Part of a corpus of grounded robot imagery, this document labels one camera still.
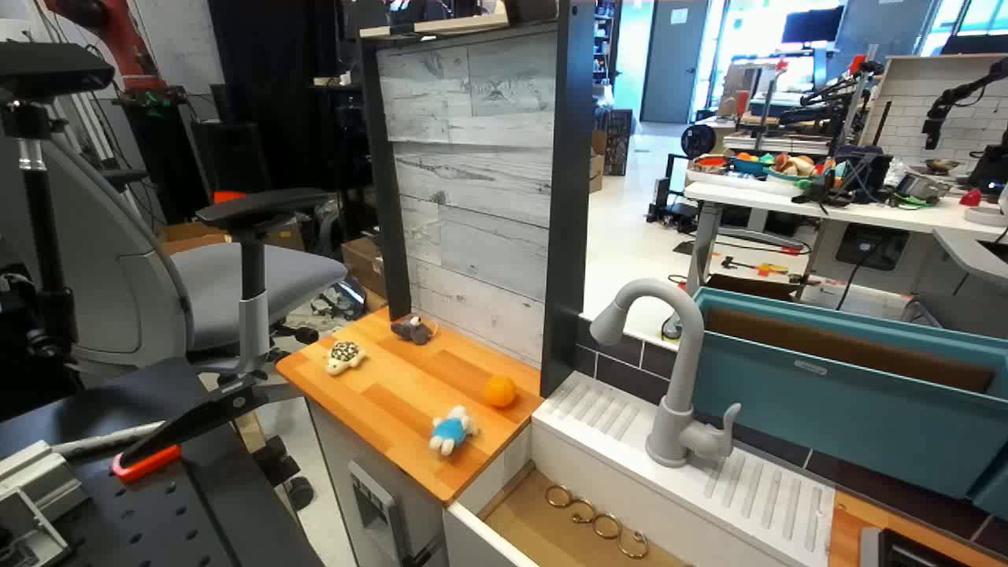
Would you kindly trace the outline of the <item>grey toy faucet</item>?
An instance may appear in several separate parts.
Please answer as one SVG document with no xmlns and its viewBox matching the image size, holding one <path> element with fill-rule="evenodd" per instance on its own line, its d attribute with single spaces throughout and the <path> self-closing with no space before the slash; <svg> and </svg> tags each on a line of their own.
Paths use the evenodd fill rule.
<svg viewBox="0 0 1008 567">
<path fill-rule="evenodd" d="M 647 454 L 660 467 L 687 467 L 689 459 L 698 467 L 722 467 L 734 449 L 734 423 L 739 417 L 739 404 L 724 408 L 722 425 L 702 425 L 692 419 L 707 320 L 687 290 L 655 277 L 627 281 L 589 326 L 592 341 L 604 347 L 617 344 L 637 299 L 660 299 L 680 319 L 678 358 L 669 390 L 658 400 Z"/>
</svg>

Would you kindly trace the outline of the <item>black orange clamp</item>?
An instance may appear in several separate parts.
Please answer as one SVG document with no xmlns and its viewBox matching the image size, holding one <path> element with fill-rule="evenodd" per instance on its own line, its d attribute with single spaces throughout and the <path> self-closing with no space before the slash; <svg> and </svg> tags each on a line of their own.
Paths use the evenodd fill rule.
<svg viewBox="0 0 1008 567">
<path fill-rule="evenodd" d="M 159 474 L 184 457 L 186 441 L 217 425 L 227 425 L 280 398 L 283 398 L 283 387 L 264 384 L 264 382 L 232 382 L 227 387 L 217 387 L 192 408 L 174 417 L 170 423 L 158 425 L 150 435 L 142 435 L 134 445 L 119 449 L 111 459 L 111 474 L 119 481 L 137 481 L 150 474 Z"/>
</svg>

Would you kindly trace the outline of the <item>teal storage bin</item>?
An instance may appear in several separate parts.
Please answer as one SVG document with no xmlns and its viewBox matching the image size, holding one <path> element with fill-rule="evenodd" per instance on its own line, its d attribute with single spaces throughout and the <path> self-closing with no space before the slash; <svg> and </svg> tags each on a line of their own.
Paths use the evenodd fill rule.
<svg viewBox="0 0 1008 567">
<path fill-rule="evenodd" d="M 1008 511 L 1008 344 L 729 290 L 697 295 L 697 408 Z"/>
</svg>

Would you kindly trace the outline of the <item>white toy sink unit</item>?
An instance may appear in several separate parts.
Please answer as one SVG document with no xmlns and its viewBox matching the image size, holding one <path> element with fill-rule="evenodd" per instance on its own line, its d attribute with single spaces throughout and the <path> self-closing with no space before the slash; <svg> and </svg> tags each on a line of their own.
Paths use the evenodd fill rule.
<svg viewBox="0 0 1008 567">
<path fill-rule="evenodd" d="M 445 511 L 449 567 L 827 567 L 836 490 L 736 448 L 669 468 L 655 405 L 570 376 Z"/>
</svg>

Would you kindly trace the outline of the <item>orange ball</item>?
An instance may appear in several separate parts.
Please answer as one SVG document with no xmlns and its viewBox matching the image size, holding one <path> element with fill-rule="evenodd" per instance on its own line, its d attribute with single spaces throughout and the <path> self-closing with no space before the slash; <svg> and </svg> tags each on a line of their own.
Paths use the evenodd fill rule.
<svg viewBox="0 0 1008 567">
<path fill-rule="evenodd" d="M 506 408 L 516 404 L 516 384 L 504 376 L 490 376 L 483 387 L 483 400 L 493 408 Z"/>
</svg>

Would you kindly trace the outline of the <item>small turtle toy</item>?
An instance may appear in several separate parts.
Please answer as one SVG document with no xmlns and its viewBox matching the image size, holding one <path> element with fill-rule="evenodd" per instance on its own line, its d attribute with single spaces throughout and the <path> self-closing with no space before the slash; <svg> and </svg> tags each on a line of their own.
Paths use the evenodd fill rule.
<svg viewBox="0 0 1008 567">
<path fill-rule="evenodd" d="M 360 369 L 365 363 L 365 349 L 352 341 L 340 341 L 326 353 L 326 373 L 343 376 L 346 369 Z"/>
</svg>

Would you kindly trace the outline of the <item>grey office chair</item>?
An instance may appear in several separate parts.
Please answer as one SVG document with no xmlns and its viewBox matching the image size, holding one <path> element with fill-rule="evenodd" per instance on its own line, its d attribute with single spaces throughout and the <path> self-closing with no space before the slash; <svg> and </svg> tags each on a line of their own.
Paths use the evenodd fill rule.
<svg viewBox="0 0 1008 567">
<path fill-rule="evenodd" d="M 165 252 L 158 237 L 80 155 L 44 147 L 58 244 L 71 290 L 77 363 L 117 376 L 166 358 L 249 369 L 271 349 L 271 327 L 346 277 L 336 258 L 271 245 L 264 232 L 321 193 L 280 189 L 210 204 L 205 223 L 229 244 Z"/>
</svg>

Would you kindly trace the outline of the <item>blue plush doll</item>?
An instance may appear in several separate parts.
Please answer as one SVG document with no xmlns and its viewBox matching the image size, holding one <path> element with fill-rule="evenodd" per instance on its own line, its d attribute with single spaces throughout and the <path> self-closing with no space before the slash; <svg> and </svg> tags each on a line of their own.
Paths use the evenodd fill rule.
<svg viewBox="0 0 1008 567">
<path fill-rule="evenodd" d="M 431 423 L 427 448 L 438 457 L 449 457 L 456 448 L 464 448 L 477 435 L 477 423 L 465 405 L 453 405 L 447 417 L 438 417 Z"/>
</svg>

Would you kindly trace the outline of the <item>white cluttered workbench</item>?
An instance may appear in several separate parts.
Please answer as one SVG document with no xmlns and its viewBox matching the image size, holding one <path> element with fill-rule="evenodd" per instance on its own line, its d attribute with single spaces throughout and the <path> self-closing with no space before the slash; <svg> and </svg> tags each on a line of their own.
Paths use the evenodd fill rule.
<svg viewBox="0 0 1008 567">
<path fill-rule="evenodd" d="M 891 272 L 869 268 L 867 284 L 911 292 L 927 266 L 946 255 L 956 272 L 983 277 L 988 284 L 1008 281 L 1008 266 L 995 255 L 1006 244 L 1006 213 L 998 208 L 964 208 L 954 195 L 946 195 L 932 208 L 891 208 L 873 204 L 820 204 L 799 202 L 798 189 L 780 179 L 747 179 L 718 172 L 687 172 L 687 200 L 698 204 L 692 255 L 687 268 L 687 290 L 697 292 L 707 284 L 714 232 L 724 208 L 753 208 L 761 213 L 794 213 L 820 223 L 812 244 L 812 261 L 826 266 L 845 237 L 845 227 L 898 231 L 906 237 Z"/>
</svg>

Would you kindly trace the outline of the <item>whitewashed wood back panel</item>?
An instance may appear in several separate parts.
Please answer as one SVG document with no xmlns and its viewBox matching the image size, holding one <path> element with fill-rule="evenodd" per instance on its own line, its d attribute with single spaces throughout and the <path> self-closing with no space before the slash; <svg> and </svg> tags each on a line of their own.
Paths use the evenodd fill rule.
<svg viewBox="0 0 1008 567">
<path fill-rule="evenodd" d="M 387 302 L 572 373 L 589 200 L 592 0 L 363 38 Z"/>
</svg>

